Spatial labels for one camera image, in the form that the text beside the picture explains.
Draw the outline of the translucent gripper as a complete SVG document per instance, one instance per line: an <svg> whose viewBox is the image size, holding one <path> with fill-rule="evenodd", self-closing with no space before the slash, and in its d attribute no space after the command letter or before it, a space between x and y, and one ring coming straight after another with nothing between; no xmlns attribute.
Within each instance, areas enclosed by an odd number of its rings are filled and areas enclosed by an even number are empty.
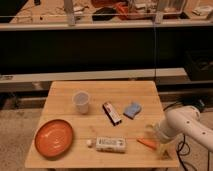
<svg viewBox="0 0 213 171"><path fill-rule="evenodd" d="M157 156L159 159L166 159L168 156L167 154L168 145L166 143L169 143L171 139L160 129L160 126L158 124L146 125L145 133L148 134L150 137L157 139L160 142L160 144L157 147Z"/></svg>

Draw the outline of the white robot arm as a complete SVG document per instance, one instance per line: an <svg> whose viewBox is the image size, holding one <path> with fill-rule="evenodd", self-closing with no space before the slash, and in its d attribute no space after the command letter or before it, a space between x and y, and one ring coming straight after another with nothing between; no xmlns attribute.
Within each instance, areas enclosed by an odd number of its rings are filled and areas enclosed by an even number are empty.
<svg viewBox="0 0 213 171"><path fill-rule="evenodd" d="M173 108L154 124L145 126L145 133L157 142L157 155L162 157L174 150L179 134L185 134L199 145L213 152L213 130L200 122L201 112L192 105Z"/></svg>

